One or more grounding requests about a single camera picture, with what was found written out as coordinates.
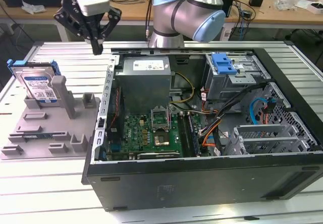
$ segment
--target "floor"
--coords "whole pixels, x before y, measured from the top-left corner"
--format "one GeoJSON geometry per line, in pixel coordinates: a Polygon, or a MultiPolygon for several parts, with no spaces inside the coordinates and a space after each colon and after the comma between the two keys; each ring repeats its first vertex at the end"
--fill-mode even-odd
{"type": "MultiPolygon", "coordinates": [[[[59,33],[54,25],[25,25],[24,30],[35,41],[61,41],[59,33]]],[[[22,32],[20,28],[15,29],[13,36],[3,34],[0,36],[0,90],[10,79],[11,73],[7,69],[6,61],[8,59],[22,60],[33,45],[33,42],[22,32]]],[[[278,40],[285,40],[291,30],[282,30],[278,40]]],[[[269,41],[273,40],[275,29],[250,28],[244,40],[246,41],[269,41]]],[[[80,40],[71,35],[73,40],[80,40]]],[[[142,41],[145,40],[144,26],[138,26],[133,30],[131,26],[117,26],[109,37],[110,41],[142,41]]],[[[239,35],[233,35],[231,40],[239,40],[239,35]]],[[[295,45],[312,61],[315,62],[323,50],[323,43],[316,46],[317,38],[307,31],[299,30],[294,33],[291,40],[295,45]]],[[[323,69],[323,56],[318,60],[317,66],[323,69]]]]}

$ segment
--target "hard drive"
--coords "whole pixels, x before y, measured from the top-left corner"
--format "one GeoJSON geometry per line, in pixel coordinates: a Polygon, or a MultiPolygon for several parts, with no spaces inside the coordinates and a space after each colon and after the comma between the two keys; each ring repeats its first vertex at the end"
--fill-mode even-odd
{"type": "Polygon", "coordinates": [[[55,75],[61,75],[55,61],[50,63],[28,63],[26,61],[8,60],[9,70],[16,79],[26,88],[27,97],[35,99],[41,106],[55,106],[60,98],[51,86],[55,75]]]}

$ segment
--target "blue hard drive label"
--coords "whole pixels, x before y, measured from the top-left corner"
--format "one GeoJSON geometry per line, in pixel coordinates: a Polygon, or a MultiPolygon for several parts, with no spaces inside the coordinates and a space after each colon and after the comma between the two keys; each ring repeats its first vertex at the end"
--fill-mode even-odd
{"type": "Polygon", "coordinates": [[[36,100],[42,103],[57,101],[57,97],[51,87],[49,79],[45,76],[24,77],[25,83],[36,100]]]}

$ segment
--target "aluminum extrusion table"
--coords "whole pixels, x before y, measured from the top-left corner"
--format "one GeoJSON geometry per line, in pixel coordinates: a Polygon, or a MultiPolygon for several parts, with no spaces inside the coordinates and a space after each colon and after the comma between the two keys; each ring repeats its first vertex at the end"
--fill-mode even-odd
{"type": "MultiPolygon", "coordinates": [[[[295,46],[283,42],[213,42],[190,47],[264,48],[323,120],[323,74],[295,46]]],[[[83,42],[44,43],[26,56],[30,62],[55,59],[75,97],[100,96],[111,47],[143,47],[143,42],[106,42],[100,56],[83,42]]],[[[14,78],[0,93],[0,146],[7,143],[25,104],[14,78]]],[[[211,206],[105,212],[92,187],[81,184],[84,158],[0,161],[1,223],[322,223],[323,179],[290,200],[211,206]],[[245,220],[255,216],[260,220],[245,220]]]]}

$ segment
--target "motherboard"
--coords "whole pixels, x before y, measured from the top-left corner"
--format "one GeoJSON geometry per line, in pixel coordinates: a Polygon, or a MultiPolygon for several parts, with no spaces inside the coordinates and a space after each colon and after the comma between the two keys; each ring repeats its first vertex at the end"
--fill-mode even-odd
{"type": "Polygon", "coordinates": [[[192,139],[197,145],[198,130],[202,127],[200,116],[197,114],[126,115],[121,146],[117,150],[112,149],[112,155],[125,157],[129,154],[130,159],[143,159],[148,156],[151,158],[152,154],[158,158],[161,153],[172,153],[176,157],[183,157],[183,144],[186,143],[183,136],[186,136],[186,133],[181,125],[185,125],[186,119],[190,119],[191,133],[194,134],[192,139]]]}

